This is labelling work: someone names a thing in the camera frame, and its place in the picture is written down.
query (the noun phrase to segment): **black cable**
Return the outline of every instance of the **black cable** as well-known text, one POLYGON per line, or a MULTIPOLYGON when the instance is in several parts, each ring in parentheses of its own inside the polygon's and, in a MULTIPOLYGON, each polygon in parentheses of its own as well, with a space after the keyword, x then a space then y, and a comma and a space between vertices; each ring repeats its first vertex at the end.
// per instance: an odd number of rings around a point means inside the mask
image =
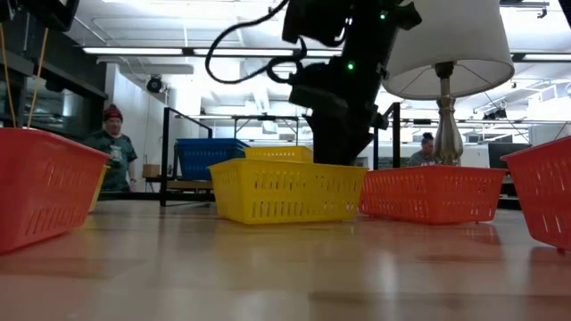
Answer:
POLYGON ((232 32, 238 30, 238 29, 242 29, 242 28, 249 28, 249 27, 254 27, 257 26, 263 22, 269 21, 270 19, 274 18, 274 16, 276 16, 276 14, 278 14, 280 11, 282 11, 282 9, 284 9, 286 7, 286 5, 289 3, 289 0, 282 0, 282 2, 280 4, 278 4, 274 9, 272 9, 268 14, 266 14, 265 16, 256 19, 255 21, 247 21, 247 22, 240 22, 235 24, 234 26, 229 27, 228 29, 222 31, 222 33, 219 34, 218 37, 216 37, 216 39, 214 39, 214 41, 212 42, 211 48, 208 50, 208 53, 206 54, 206 59, 204 61, 204 66, 206 68, 206 73, 214 80, 220 82, 221 84, 226 84, 226 85, 235 85, 235 84, 239 84, 243 81, 246 81, 248 79, 254 78, 258 75, 260 75, 261 73, 265 72, 268 69, 268 65, 259 68, 258 70, 256 70, 254 73, 247 75, 243 78, 240 79, 236 79, 236 80, 223 80, 220 79, 216 76, 214 76, 214 74, 212 73, 211 70, 211 59, 212 56, 214 55, 214 51, 216 50, 216 48, 218 47, 218 45, 220 44, 220 42, 229 34, 231 34, 232 32))
POLYGON ((305 45, 305 41, 303 38, 299 38, 300 43, 302 44, 302 50, 299 53, 294 53, 291 56, 287 57, 275 57, 272 58, 268 65, 266 66, 266 71, 268 73, 268 78, 277 82, 278 84, 290 84, 290 78, 280 78, 276 72, 274 72, 274 67, 278 66, 281 63, 286 62, 293 62, 295 64, 295 73, 301 71, 303 69, 302 59, 307 56, 307 46, 305 45))

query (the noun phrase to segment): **red basket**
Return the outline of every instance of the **red basket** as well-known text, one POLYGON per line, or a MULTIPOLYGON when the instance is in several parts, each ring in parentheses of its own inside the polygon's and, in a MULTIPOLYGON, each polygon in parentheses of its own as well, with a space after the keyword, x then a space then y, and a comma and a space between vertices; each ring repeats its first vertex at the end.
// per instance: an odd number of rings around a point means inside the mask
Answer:
POLYGON ((424 166, 371 171, 360 212, 424 224, 493 220, 506 170, 424 166))
POLYGON ((571 251, 571 136, 502 157, 529 234, 571 251))
POLYGON ((109 155, 46 132, 0 129, 0 253, 83 225, 109 155))

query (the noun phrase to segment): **yellow basket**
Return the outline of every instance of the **yellow basket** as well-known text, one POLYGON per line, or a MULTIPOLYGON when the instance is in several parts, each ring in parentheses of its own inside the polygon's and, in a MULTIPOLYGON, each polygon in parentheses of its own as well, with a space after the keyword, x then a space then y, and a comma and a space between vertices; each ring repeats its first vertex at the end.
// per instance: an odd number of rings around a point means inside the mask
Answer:
POLYGON ((352 219, 367 169, 234 159, 209 167, 218 213, 245 224, 352 219))
POLYGON ((304 146, 245 148, 250 160, 313 162, 313 151, 304 146))
POLYGON ((93 195, 93 200, 91 201, 91 207, 89 208, 89 213, 95 210, 95 206, 97 205, 97 200, 99 199, 99 193, 101 192, 101 187, 103 186, 103 179, 105 178, 105 174, 107 174, 107 169, 109 166, 103 166, 101 170, 101 176, 99 177, 99 183, 97 183, 97 189, 95 190, 95 194, 93 195))

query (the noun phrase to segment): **white lampshade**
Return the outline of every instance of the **white lampshade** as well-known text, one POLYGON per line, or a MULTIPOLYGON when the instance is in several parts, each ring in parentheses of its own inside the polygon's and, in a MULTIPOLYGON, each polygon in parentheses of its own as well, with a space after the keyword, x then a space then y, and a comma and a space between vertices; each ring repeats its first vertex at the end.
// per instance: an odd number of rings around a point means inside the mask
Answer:
POLYGON ((396 38, 383 85, 411 100, 441 96, 438 62, 455 62, 453 97, 497 87, 514 75, 498 0, 416 0, 422 23, 396 38))

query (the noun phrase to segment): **lamp base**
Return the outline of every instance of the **lamp base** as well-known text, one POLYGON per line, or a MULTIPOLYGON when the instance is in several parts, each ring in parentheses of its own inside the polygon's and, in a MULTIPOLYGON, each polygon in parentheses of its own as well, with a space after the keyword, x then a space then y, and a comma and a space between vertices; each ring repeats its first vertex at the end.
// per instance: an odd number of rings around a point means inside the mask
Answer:
POLYGON ((456 99, 450 97, 442 97, 436 101, 440 121, 434 140, 434 156, 443 165, 459 165, 460 156, 464 152, 462 136, 454 119, 455 102, 456 99))

